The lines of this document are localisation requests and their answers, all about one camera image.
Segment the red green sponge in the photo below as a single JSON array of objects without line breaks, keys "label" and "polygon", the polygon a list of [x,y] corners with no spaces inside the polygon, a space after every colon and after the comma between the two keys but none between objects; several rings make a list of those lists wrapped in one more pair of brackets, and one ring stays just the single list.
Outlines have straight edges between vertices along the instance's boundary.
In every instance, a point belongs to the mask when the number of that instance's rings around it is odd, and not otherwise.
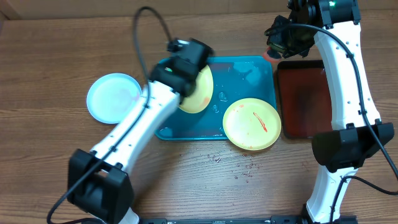
[{"label": "red green sponge", "polygon": [[270,47],[265,50],[265,52],[262,54],[262,57],[270,63],[279,63],[282,59],[281,55]]}]

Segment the light blue plate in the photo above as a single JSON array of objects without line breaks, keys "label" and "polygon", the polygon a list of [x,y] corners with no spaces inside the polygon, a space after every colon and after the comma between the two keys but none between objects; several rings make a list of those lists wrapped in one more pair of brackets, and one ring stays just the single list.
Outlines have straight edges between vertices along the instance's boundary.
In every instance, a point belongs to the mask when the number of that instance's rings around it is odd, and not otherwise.
[{"label": "light blue plate", "polygon": [[92,84],[86,96],[86,106],[95,120],[118,124],[133,109],[141,94],[141,86],[133,77],[110,73]]}]

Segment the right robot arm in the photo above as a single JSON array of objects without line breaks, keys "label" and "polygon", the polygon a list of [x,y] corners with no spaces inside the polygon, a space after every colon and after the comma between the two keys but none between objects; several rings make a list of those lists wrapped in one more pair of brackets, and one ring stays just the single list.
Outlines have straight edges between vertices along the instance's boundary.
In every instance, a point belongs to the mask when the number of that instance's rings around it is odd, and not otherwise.
[{"label": "right robot arm", "polygon": [[291,0],[288,17],[277,16],[265,31],[272,58],[306,57],[316,46],[331,98],[332,130],[312,139],[318,173],[311,197],[293,223],[356,223],[340,206],[349,183],[366,159],[384,152],[394,137],[369,90],[361,53],[361,15],[356,0]]}]

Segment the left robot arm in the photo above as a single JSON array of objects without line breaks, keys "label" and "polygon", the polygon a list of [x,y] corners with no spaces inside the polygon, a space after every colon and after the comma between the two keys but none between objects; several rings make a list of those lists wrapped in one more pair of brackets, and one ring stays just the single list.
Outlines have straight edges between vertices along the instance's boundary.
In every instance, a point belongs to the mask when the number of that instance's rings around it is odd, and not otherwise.
[{"label": "left robot arm", "polygon": [[157,64],[137,105],[90,152],[71,156],[64,199],[84,212],[90,222],[139,223],[132,211],[134,193],[129,173],[155,130],[193,95],[206,89],[208,61],[198,65],[175,58]]}]

